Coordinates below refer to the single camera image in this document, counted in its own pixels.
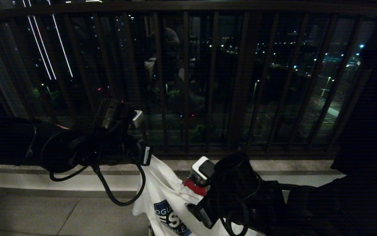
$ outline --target red object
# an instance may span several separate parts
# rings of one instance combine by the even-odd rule
[[[193,190],[195,194],[199,194],[203,197],[206,195],[206,189],[194,185],[194,183],[190,179],[186,179],[186,181],[184,181],[184,186],[187,186],[189,189]]]

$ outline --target white light strip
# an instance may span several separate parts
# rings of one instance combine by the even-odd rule
[[[69,65],[69,61],[68,61],[68,57],[66,56],[65,48],[63,47],[62,39],[60,38],[60,33],[59,33],[58,28],[57,28],[57,23],[56,23],[55,15],[52,14],[52,17],[53,17],[53,21],[55,22],[56,31],[57,31],[58,36],[59,36],[60,45],[62,46],[63,55],[65,55],[66,64],[68,65],[70,76],[73,78],[72,70],[70,69],[70,65]]]
[[[47,51],[46,51],[46,46],[44,46],[43,38],[42,38],[42,36],[41,36],[41,34],[40,34],[40,30],[39,30],[38,25],[37,25],[37,20],[35,19],[35,16],[33,16],[33,18],[34,18],[35,25],[36,25],[36,27],[37,27],[38,35],[40,36],[41,44],[43,45],[44,52],[46,53],[47,61],[49,62],[50,69],[51,69],[52,72],[53,72],[53,77],[55,78],[55,80],[57,80],[57,79],[56,79],[55,72],[54,72],[53,67],[52,67],[52,63],[50,62],[50,59],[49,59],[49,55],[47,54]]]
[[[44,67],[46,68],[46,71],[47,71],[47,74],[49,76],[49,79],[52,80],[52,77],[50,76],[50,73],[49,73],[49,69],[47,68],[47,65],[46,65],[46,61],[44,61],[44,57],[43,57],[43,53],[41,52],[40,45],[38,44],[37,37],[35,36],[34,28],[33,28],[32,24],[31,24],[30,17],[28,17],[28,22],[30,22],[32,34],[34,34],[35,43],[37,44],[37,48],[38,48],[38,51],[40,52],[41,59],[43,60]]]

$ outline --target white plastic bag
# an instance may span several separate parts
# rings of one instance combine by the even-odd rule
[[[203,197],[185,187],[165,163],[152,156],[151,164],[142,168],[146,184],[142,195],[134,203],[133,215],[145,212],[155,236],[228,235],[220,221],[212,229],[208,229],[187,210],[185,203],[197,204]],[[236,224],[232,224],[232,228],[235,234],[242,230],[242,226]],[[256,234],[249,229],[246,235]]]

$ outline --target balcony railing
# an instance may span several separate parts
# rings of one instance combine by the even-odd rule
[[[0,115],[86,125],[112,97],[162,157],[334,157],[371,72],[377,3],[48,3],[0,10]]]

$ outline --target blue logo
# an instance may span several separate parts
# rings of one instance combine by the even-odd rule
[[[191,234],[191,231],[180,218],[178,218],[166,200],[160,203],[154,203],[154,208],[159,221],[169,227],[174,233],[180,236],[188,236]]]

